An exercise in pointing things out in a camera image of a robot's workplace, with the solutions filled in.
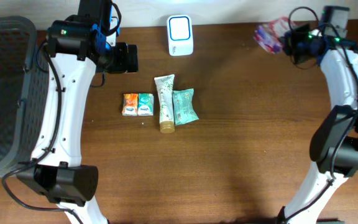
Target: plastic bin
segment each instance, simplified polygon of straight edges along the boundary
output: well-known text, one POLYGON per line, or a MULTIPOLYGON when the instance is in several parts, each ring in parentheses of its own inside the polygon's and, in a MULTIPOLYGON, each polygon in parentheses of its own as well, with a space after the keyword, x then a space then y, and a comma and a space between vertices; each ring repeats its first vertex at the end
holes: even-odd
MULTIPOLYGON (((48 74, 35 66, 36 41, 30 20, 0 18, 0 177, 28 161, 39 138, 48 74)), ((39 64, 48 69, 41 55, 39 64)))

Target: gold cap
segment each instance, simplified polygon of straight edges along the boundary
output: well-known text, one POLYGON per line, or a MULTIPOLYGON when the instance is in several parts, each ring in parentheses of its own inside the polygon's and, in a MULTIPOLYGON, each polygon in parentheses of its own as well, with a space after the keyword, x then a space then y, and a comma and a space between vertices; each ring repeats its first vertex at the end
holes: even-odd
POLYGON ((175 124, 173 121, 162 121, 160 123, 160 131, 164 134, 173 133, 175 131, 175 124))

